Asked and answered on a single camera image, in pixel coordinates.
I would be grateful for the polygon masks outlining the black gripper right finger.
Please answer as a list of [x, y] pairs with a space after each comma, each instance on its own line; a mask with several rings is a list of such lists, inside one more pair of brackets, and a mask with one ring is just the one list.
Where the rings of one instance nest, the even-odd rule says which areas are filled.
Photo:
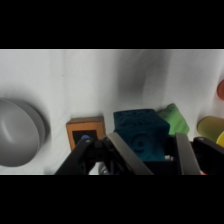
[[182, 174], [200, 175], [200, 167], [187, 135], [177, 133], [175, 140]]

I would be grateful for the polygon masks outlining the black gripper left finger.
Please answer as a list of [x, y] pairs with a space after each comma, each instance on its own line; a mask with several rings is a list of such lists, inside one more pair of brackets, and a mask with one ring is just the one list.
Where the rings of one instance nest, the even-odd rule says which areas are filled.
[[147, 166], [135, 155], [135, 153], [117, 133], [110, 133], [107, 137], [116, 148], [118, 154], [125, 161], [128, 168], [135, 175], [152, 175], [152, 171], [148, 169]]

